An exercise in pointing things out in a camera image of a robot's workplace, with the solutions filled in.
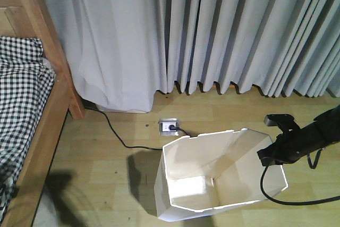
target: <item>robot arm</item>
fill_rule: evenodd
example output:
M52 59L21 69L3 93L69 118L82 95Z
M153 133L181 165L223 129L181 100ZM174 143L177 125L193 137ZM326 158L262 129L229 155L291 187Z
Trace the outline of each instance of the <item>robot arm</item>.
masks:
M320 114L302 129L289 114L267 115L265 124L278 126L283 133L273 144L257 152L262 165L291 164L340 140L340 105Z

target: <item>wooden bed leg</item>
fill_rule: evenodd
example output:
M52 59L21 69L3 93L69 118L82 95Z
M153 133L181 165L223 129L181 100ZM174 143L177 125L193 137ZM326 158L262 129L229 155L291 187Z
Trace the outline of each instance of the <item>wooden bed leg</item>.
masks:
M76 94L73 94L73 97L71 98L69 110L71 112L72 118L80 120L83 119L85 116L85 108L80 96L76 91L75 93Z

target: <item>black cord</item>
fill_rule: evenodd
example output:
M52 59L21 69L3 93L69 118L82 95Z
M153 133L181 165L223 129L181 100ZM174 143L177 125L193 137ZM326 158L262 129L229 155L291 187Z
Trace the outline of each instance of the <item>black cord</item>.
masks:
M277 152L277 150L280 146L280 143L281 143L281 141L277 143L277 146L275 147L273 154L271 155L272 159L274 159L274 155L276 154L276 152ZM308 206L308 205L316 205L316 204L322 204L322 203L340 200L340 196L329 197L329 198L325 198L325 199L310 200L310 201L282 201L282 200L274 199L273 197L268 195L265 192L265 189L264 189L264 178L265 178L268 167L269 167L269 164L265 167L265 170L262 173L261 180L260 180L260 189L261 189L261 192L263 193L263 195L267 199L271 200L272 202L275 202L275 203L278 203L278 204L281 204L281 205L286 205L286 206Z
M318 165L318 162L319 162L319 159L320 159L320 155L321 155L321 152L322 152L323 148L319 149L316 156L315 156L315 159L314 159L314 163L312 163L312 160L310 158L310 154L307 155L307 161L308 161L308 165L309 167L312 169L312 170L315 170L317 168L317 165Z
M92 107L85 107L85 109L88 109L88 110L92 110L92 111L95 111L95 112L98 112L98 113L101 113L105 116L106 120L107 120L107 123L108 125L110 126L110 129L113 131L113 133L116 135L116 137L120 140L120 142L122 143L122 145L126 148L143 148L143 149L148 149L148 150L157 150L157 151L161 151L162 148L153 148L153 147L147 147L147 146L128 146L124 141L123 139L117 134L117 132L114 130L114 128L112 127L111 125L111 121L110 119L108 118L107 114L104 113L103 111L101 110L98 110L98 109L95 109L95 108L92 108Z
M182 131L184 134L191 137L191 135L189 133L187 133L185 130L181 129L180 127L175 127L175 125L170 125L169 129L173 130L173 131Z

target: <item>plug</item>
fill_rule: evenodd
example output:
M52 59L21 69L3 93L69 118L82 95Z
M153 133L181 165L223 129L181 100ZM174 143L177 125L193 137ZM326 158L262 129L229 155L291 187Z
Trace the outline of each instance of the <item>plug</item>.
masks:
M176 127L175 125L171 124L169 125L169 130L171 131L176 131L178 127Z

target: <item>white plastic bin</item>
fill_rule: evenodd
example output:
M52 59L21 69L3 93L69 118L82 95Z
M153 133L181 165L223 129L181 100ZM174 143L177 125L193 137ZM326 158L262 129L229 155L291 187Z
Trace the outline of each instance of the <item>white plastic bin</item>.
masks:
M271 143L267 134L242 129L185 136L166 144L155 182L158 218L185 220L264 200L264 167L257 151ZM274 196L287 187L282 166L270 166L266 192Z

